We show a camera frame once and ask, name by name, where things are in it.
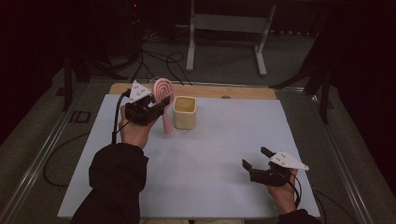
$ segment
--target black jacket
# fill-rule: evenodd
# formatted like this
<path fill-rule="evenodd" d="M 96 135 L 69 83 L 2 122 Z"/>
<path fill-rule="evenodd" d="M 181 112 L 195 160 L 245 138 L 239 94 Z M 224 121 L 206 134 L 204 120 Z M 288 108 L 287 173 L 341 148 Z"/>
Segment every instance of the black jacket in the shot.
<path fill-rule="evenodd" d="M 147 163 L 139 147 L 118 143 L 99 150 L 90 167 L 92 191 L 71 224 L 138 224 L 139 193 L 146 185 Z M 305 210 L 279 216 L 280 224 L 317 224 Z"/>

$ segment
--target beige cup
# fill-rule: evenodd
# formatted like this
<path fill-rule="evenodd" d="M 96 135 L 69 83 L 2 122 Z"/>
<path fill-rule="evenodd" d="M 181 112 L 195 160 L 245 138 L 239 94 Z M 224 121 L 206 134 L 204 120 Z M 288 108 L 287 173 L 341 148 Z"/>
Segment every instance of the beige cup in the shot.
<path fill-rule="evenodd" d="M 178 96 L 174 104 L 175 128 L 191 130 L 195 127 L 197 101 L 193 97 Z"/>

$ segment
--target pink object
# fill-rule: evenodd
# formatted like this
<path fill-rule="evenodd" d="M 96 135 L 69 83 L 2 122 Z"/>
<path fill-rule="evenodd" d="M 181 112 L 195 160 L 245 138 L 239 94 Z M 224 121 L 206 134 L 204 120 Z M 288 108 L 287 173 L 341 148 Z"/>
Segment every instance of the pink object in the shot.
<path fill-rule="evenodd" d="M 168 116 L 168 107 L 174 102 L 175 95 L 173 93 L 172 82 L 166 78 L 160 78 L 154 83 L 153 94 L 155 102 L 158 104 L 160 103 L 163 98 L 167 96 L 171 96 L 170 103 L 165 107 L 163 111 L 163 130 L 166 134 L 170 134 L 173 131 L 172 121 L 169 119 Z"/>

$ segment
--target white tabletop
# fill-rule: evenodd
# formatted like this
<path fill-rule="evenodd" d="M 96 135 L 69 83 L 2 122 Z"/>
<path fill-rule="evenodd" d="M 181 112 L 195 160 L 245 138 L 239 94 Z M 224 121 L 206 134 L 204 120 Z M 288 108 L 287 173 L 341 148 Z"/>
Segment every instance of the white tabletop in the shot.
<path fill-rule="evenodd" d="M 72 217 L 91 191 L 88 170 L 93 155 L 111 143 L 118 99 L 105 97 L 58 217 Z M 168 114 L 172 119 L 171 109 Z M 195 128 L 174 129 L 170 135 L 163 132 L 159 119 L 144 150 L 149 161 L 147 185 L 140 194 L 141 217 L 277 217 L 265 186 L 250 182 L 242 167 L 245 159 L 256 169 L 268 169 L 261 147 L 300 159 L 278 100 L 197 98 Z M 305 171 L 297 177 L 303 188 L 300 207 L 319 217 Z"/>

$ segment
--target person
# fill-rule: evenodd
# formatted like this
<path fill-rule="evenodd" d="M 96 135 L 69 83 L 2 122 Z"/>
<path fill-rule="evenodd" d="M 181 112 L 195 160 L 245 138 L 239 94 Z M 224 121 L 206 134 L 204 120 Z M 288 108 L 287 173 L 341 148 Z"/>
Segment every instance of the person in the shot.
<path fill-rule="evenodd" d="M 143 149 L 155 121 L 140 126 L 125 118 L 120 108 L 121 143 L 100 149 L 89 169 L 91 192 L 84 199 L 71 224 L 137 224 L 140 221 L 139 193 L 146 185 L 149 158 Z M 280 224 L 317 224 L 304 209 L 296 210 L 294 191 L 289 185 L 267 186 L 279 212 Z"/>

